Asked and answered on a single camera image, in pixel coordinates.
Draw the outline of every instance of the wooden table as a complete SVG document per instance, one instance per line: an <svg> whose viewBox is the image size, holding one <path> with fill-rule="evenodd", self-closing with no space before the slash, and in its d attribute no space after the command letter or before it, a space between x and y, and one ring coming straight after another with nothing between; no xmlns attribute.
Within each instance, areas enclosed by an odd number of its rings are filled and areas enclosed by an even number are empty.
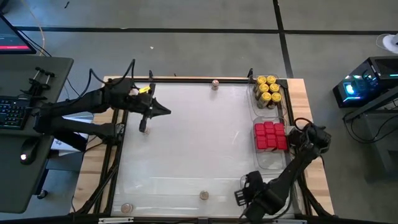
<svg viewBox="0 0 398 224"><path fill-rule="evenodd" d="M156 77L161 79L198 79L198 78L206 78L206 77ZM212 77L218 80L247 80L246 78L233 78L233 77ZM291 78L287 79L289 85L289 93L290 100L292 105L292 111L294 118L307 118L312 120L311 109L308 102L307 92L305 89L305 84L303 79ZM109 109L105 113L96 114L94 117L94 123L102 124L111 122L113 115L113 110ZM94 146L100 142L99 139L95 139L91 143L89 143L88 147ZM103 166L104 155L105 155L105 145L98 146L88 151L83 159L83 163L81 165L79 179L76 185L75 196L73 199L73 204L75 208L78 210L81 206L88 200L91 194L94 192L95 188L98 186L98 182L100 181L101 168ZM114 159L115 147L111 154L111 159L109 164L113 162ZM323 170L323 163L320 158L314 160L306 169L305 169L305 179L307 181L308 188L314 194L315 198L321 203L323 208L329 213L334 213L333 206L330 200L328 183L326 181L325 171ZM106 200L108 198L108 187L104 190L104 195L102 198L101 209L102 212L105 205Z"/></svg>

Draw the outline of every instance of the yellow label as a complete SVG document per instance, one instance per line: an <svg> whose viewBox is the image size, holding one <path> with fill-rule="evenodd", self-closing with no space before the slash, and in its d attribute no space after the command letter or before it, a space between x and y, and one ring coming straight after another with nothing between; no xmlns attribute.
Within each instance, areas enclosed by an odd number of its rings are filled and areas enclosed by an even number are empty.
<svg viewBox="0 0 398 224"><path fill-rule="evenodd" d="M260 87L259 87L259 89L260 89L260 92L261 92L261 93L265 93L265 92L268 91L269 87L268 87L267 84L261 84Z"/></svg>
<svg viewBox="0 0 398 224"><path fill-rule="evenodd" d="M144 88L139 89L139 93L145 93L148 92L150 90L149 86L145 86Z"/></svg>
<svg viewBox="0 0 398 224"><path fill-rule="evenodd" d="M271 92L277 93L279 91L279 85L273 83L273 84L269 85L269 89L270 89Z"/></svg>
<svg viewBox="0 0 398 224"><path fill-rule="evenodd" d="M267 81L266 77L258 77L257 78L257 84L261 85Z"/></svg>
<svg viewBox="0 0 398 224"><path fill-rule="evenodd" d="M275 82L276 82L275 76L270 75L270 76L267 77L267 83L268 83L269 85L270 85L270 84L273 84L273 83L275 83Z"/></svg>
<svg viewBox="0 0 398 224"><path fill-rule="evenodd" d="M282 99L282 96L279 93L273 93L271 96L273 102L280 102L280 99Z"/></svg>
<svg viewBox="0 0 398 224"><path fill-rule="evenodd" d="M271 94L270 94L270 93L268 93L268 92L266 92L266 93L263 93L263 94L261 95L261 98L262 98L262 100L264 100L264 101L268 102L268 101L270 101L270 100L271 100Z"/></svg>

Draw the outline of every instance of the computer tower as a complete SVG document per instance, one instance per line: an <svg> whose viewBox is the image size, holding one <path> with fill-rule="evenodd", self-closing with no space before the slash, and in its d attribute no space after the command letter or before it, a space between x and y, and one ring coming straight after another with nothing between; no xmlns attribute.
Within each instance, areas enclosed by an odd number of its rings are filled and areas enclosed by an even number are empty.
<svg viewBox="0 0 398 224"><path fill-rule="evenodd" d="M398 85L398 57L369 57L333 88L340 108L359 107Z"/></svg>

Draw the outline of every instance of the keyboard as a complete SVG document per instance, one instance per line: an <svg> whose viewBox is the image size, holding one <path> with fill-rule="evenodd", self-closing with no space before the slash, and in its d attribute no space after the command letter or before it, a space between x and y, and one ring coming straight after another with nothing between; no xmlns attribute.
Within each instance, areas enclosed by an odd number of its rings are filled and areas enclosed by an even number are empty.
<svg viewBox="0 0 398 224"><path fill-rule="evenodd" d="M0 96L0 129L24 129L29 117L26 108L29 106L30 99Z"/></svg>

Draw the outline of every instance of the red block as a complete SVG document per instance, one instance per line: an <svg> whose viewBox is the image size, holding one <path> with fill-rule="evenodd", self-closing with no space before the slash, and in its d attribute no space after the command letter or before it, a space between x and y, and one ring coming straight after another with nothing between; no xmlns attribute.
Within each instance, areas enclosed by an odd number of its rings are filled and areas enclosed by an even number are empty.
<svg viewBox="0 0 398 224"><path fill-rule="evenodd" d="M264 128L264 125L263 124L255 124L254 125L254 130L256 130L256 131L263 131L265 128Z"/></svg>
<svg viewBox="0 0 398 224"><path fill-rule="evenodd" d="M273 129L266 129L266 135L268 134L275 134Z"/></svg>
<svg viewBox="0 0 398 224"><path fill-rule="evenodd" d="M265 136L266 132L265 131L256 131L256 137L257 136Z"/></svg>
<svg viewBox="0 0 398 224"><path fill-rule="evenodd" d="M256 137L256 141L266 141L266 137L265 136L257 136Z"/></svg>
<svg viewBox="0 0 398 224"><path fill-rule="evenodd" d="M276 131L285 131L284 124L282 124L282 123L274 124L274 127L275 127Z"/></svg>
<svg viewBox="0 0 398 224"><path fill-rule="evenodd" d="M278 149L287 150L287 141L285 136L276 136Z"/></svg>
<svg viewBox="0 0 398 224"><path fill-rule="evenodd" d="M285 131L275 131L277 136L285 136Z"/></svg>
<svg viewBox="0 0 398 224"><path fill-rule="evenodd" d="M267 149L267 142L265 141L256 141L257 149L264 150Z"/></svg>
<svg viewBox="0 0 398 224"><path fill-rule="evenodd" d="M272 130L274 130L274 123L271 122L271 121L266 121L266 122L264 122L264 127L265 127L266 129L272 129Z"/></svg>
<svg viewBox="0 0 398 224"><path fill-rule="evenodd" d="M266 136L267 139L267 149L273 150L277 147L277 140L275 134L268 134Z"/></svg>
<svg viewBox="0 0 398 224"><path fill-rule="evenodd" d="M268 140L276 140L276 135L275 134L267 134L266 138L267 138L267 141Z"/></svg>

